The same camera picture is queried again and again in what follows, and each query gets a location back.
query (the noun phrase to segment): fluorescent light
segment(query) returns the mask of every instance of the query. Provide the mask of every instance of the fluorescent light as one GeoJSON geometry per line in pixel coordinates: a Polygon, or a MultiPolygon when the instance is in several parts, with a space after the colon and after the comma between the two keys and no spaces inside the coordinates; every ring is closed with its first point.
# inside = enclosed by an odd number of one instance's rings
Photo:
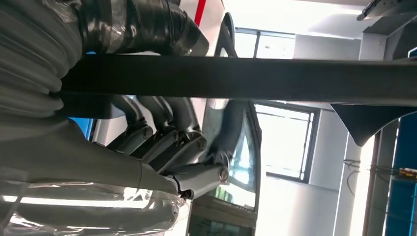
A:
{"type": "MultiPolygon", "coordinates": [[[[13,203],[16,196],[3,196],[4,201],[13,203]]],[[[73,200],[51,198],[22,198],[20,203],[35,205],[53,205],[69,207],[118,207],[118,208],[144,208],[149,201],[99,201],[99,200],[73,200]]]]}

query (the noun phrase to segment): red stripe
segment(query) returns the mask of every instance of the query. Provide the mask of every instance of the red stripe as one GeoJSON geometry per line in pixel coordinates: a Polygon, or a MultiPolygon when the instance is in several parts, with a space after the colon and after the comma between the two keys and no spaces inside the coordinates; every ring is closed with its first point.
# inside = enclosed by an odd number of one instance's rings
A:
{"type": "Polygon", "coordinates": [[[201,18],[203,17],[204,7],[206,6],[206,0],[198,0],[195,23],[200,26],[201,18]]]}

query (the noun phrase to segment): car door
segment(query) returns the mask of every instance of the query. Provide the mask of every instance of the car door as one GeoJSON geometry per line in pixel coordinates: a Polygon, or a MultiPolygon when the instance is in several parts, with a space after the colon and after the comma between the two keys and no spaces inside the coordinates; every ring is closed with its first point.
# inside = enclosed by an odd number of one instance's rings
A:
{"type": "MultiPolygon", "coordinates": [[[[233,23],[227,17],[223,21],[216,48],[218,57],[236,56],[233,23]]],[[[223,112],[210,104],[209,100],[203,122],[203,134],[209,143],[220,128],[223,112]]],[[[261,129],[251,101],[246,102],[245,111],[229,179],[227,183],[193,201],[188,223],[190,236],[254,235],[261,181],[261,129]]]]}

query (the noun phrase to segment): blue panel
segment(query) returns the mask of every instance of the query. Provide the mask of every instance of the blue panel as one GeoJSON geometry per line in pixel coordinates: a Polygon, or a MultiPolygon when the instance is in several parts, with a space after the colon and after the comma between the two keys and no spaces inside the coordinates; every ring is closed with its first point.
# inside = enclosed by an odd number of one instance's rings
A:
{"type": "Polygon", "coordinates": [[[78,124],[85,138],[88,139],[91,133],[92,119],[87,119],[87,118],[70,118],[70,119],[75,121],[78,124]]]}
{"type": "MultiPolygon", "coordinates": [[[[417,169],[417,114],[401,119],[394,168],[417,169]]],[[[412,231],[416,184],[393,181],[388,205],[386,236],[409,236],[412,231]]]]}

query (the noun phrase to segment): black beam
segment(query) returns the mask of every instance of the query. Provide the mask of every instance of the black beam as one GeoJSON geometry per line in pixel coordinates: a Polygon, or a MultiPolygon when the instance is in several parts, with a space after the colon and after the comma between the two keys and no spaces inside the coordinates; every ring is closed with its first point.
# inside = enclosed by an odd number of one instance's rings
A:
{"type": "Polygon", "coordinates": [[[87,55],[62,90],[417,106],[417,63],[87,55]]]}

